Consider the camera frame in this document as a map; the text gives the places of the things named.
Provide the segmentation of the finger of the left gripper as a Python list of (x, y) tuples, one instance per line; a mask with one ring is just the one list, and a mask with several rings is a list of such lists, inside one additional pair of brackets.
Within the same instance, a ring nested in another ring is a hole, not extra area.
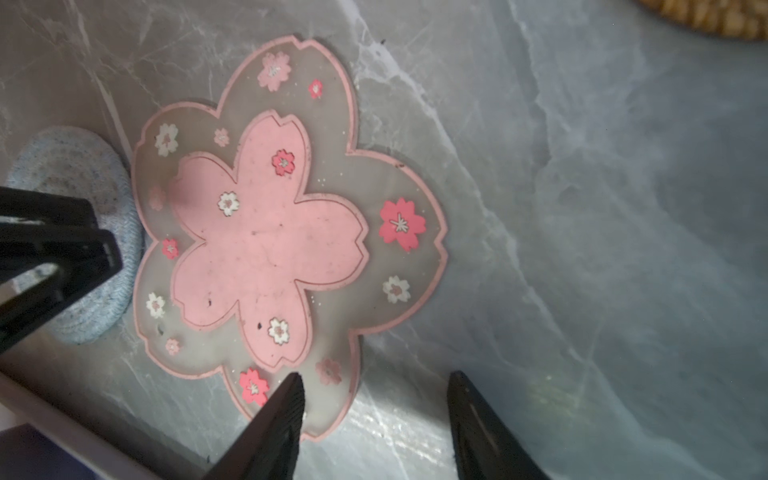
[(94, 209), (85, 199), (9, 187), (1, 188), (1, 216), (51, 225), (98, 227)]
[(122, 269), (114, 235), (101, 229), (11, 223), (1, 226), (1, 281), (41, 265), (53, 272), (1, 303), (6, 352)]

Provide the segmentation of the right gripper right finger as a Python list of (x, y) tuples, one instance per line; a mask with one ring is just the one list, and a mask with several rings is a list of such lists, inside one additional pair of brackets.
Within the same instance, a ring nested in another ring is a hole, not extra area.
[(549, 480), (468, 376), (449, 376), (447, 405), (458, 478)]

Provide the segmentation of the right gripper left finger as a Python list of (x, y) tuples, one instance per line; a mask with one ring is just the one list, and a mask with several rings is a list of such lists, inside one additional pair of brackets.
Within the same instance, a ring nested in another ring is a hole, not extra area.
[(283, 380), (205, 477), (210, 480), (293, 478), (304, 413), (304, 384), (301, 375), (294, 372)]

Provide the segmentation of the blue woven round coaster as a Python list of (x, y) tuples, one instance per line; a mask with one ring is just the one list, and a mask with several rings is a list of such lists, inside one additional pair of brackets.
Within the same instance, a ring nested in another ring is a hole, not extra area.
[(124, 314), (132, 301), (141, 261), (143, 228), (131, 181), (118, 153), (99, 135), (72, 126), (38, 132), (12, 163), (11, 188), (89, 201), (100, 228), (110, 231), (123, 268), (46, 324), (57, 340), (84, 344), (96, 340)]

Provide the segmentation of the pink flower coaster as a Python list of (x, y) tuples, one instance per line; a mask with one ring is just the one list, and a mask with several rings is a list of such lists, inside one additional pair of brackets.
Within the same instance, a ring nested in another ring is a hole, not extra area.
[(414, 315), (448, 260), (434, 194), (357, 133), (340, 61), (286, 36), (253, 52), (216, 106), (157, 112), (133, 155), (146, 353), (180, 378), (220, 375), (250, 418), (299, 374), (304, 440), (349, 410), (363, 336)]

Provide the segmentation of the rattan woven round coaster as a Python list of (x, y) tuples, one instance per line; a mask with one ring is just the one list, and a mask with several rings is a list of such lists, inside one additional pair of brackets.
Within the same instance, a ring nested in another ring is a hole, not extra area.
[(662, 18), (726, 39), (767, 41), (767, 0), (639, 0)]

